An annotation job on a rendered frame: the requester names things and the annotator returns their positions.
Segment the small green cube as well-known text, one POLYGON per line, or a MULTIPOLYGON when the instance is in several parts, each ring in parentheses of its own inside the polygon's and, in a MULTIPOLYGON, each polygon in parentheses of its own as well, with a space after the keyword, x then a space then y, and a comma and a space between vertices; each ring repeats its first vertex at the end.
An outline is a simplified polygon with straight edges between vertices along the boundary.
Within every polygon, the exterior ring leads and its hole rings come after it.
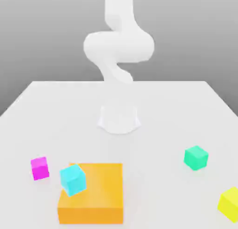
POLYGON ((196 171, 205 168, 209 154, 199 146, 194 146, 185 150, 184 163, 192 170, 196 171))

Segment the small cyan cube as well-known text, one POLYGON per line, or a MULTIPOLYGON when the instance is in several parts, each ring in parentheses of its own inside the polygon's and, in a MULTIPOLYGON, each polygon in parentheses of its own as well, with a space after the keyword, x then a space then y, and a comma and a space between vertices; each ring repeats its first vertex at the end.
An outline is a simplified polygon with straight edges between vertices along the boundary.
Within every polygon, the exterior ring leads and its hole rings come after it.
POLYGON ((69 197, 86 190, 86 175, 78 164, 62 169, 59 174, 62 188, 69 197))

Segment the small magenta cube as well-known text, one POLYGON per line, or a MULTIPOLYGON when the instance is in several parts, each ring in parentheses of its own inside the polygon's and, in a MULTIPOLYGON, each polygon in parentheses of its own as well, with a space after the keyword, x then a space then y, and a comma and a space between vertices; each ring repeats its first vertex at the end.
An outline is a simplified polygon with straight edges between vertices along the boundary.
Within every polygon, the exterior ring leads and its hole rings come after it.
POLYGON ((46 157, 35 158, 31 160, 33 179, 39 180, 49 177, 49 170, 46 157))

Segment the small yellow cube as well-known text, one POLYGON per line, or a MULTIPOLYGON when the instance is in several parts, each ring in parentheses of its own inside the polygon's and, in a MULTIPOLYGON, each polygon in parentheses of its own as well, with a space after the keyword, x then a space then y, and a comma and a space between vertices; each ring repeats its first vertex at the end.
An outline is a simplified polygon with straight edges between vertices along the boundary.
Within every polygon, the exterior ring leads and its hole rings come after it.
POLYGON ((218 210, 233 223, 238 222, 238 188, 232 187, 221 194, 218 210))

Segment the large orange box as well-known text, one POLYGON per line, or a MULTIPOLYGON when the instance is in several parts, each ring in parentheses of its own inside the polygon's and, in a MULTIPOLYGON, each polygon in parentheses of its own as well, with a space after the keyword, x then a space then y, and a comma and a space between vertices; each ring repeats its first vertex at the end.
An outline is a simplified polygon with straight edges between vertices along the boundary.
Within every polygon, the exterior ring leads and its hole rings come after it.
POLYGON ((86 190, 69 197, 62 189, 58 205, 60 224, 122 224, 123 166, 121 163, 79 163, 86 190))

